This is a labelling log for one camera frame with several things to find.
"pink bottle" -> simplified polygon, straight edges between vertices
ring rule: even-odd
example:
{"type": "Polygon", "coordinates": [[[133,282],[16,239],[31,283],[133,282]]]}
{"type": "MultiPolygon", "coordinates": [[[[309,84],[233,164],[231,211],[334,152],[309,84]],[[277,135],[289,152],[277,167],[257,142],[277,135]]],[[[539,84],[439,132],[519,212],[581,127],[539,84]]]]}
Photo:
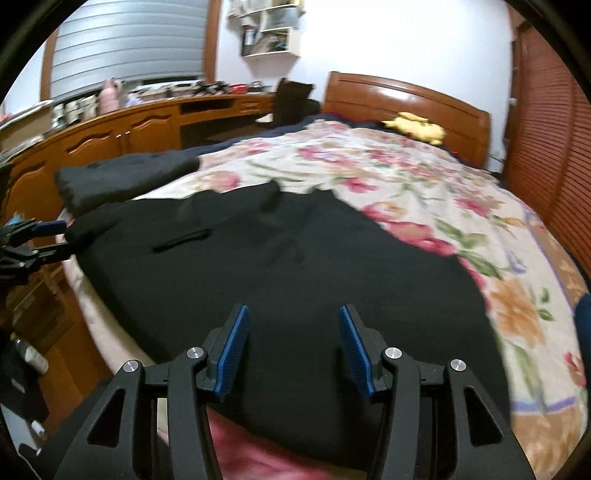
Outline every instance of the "pink bottle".
{"type": "Polygon", "coordinates": [[[103,89],[99,94],[99,111],[101,115],[114,112],[119,109],[119,95],[121,94],[121,82],[114,79],[106,79],[103,89]]]}

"floral bedspread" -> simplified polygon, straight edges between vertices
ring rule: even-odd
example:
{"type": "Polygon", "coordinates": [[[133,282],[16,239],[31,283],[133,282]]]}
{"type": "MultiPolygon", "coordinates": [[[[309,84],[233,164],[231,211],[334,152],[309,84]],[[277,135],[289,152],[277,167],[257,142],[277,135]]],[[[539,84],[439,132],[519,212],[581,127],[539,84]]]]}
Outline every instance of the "floral bedspread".
{"type": "Polygon", "coordinates": [[[144,197],[184,197],[276,180],[331,189],[400,240],[457,255],[482,292],[501,351],[512,428],[549,479],[587,425],[573,309],[586,291],[568,255],[522,201],[483,171],[393,133],[316,121],[202,157],[202,169],[144,197]]]}

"bottle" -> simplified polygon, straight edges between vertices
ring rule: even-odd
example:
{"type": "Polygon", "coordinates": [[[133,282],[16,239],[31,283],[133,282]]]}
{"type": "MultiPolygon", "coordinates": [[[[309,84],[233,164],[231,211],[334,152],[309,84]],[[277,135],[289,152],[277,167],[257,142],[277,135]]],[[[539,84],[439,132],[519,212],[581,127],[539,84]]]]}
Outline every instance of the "bottle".
{"type": "Polygon", "coordinates": [[[35,347],[24,338],[17,336],[16,333],[13,333],[10,336],[10,340],[14,342],[18,354],[26,363],[31,365],[40,375],[45,375],[47,373],[49,362],[35,347]]]}
{"type": "Polygon", "coordinates": [[[119,109],[119,95],[121,93],[121,82],[115,79],[106,79],[99,94],[99,113],[114,112],[119,109]]]}
{"type": "Polygon", "coordinates": [[[252,25],[244,25],[242,31],[242,56],[245,57],[252,53],[252,44],[255,39],[255,27],[252,25]]]}
{"type": "Polygon", "coordinates": [[[31,428],[41,440],[47,440],[47,432],[37,420],[31,422],[31,428]]]}

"cabinet door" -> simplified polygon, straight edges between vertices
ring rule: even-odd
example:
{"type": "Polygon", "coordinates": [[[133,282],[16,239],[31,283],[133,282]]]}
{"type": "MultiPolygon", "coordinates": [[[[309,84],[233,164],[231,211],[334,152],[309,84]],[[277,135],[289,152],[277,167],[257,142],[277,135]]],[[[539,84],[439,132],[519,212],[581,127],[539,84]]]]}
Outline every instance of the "cabinet door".
{"type": "Polygon", "coordinates": [[[81,166],[123,155],[120,123],[92,125],[61,141],[64,166],[81,166]]]}
{"type": "Polygon", "coordinates": [[[2,205],[2,224],[15,213],[37,220],[55,220],[61,208],[53,181],[61,163],[59,146],[50,144],[40,150],[33,149],[15,158],[13,163],[2,205]]]}
{"type": "Polygon", "coordinates": [[[131,115],[124,133],[127,153],[160,153],[180,148],[177,108],[160,108],[131,115]]]}

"desk clutter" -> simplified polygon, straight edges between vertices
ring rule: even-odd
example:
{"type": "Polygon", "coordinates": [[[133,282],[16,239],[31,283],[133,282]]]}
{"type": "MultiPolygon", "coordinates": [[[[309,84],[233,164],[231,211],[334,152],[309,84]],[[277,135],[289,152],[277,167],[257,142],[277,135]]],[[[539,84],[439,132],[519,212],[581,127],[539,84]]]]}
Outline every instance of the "desk clutter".
{"type": "Polygon", "coordinates": [[[229,85],[226,82],[208,82],[201,78],[194,81],[138,85],[138,82],[106,79],[100,92],[92,95],[58,105],[54,105],[52,100],[45,100],[21,112],[3,115],[0,118],[0,162],[8,161],[67,127],[122,108],[158,100],[263,93],[270,89],[257,81],[248,85],[229,85]]]}

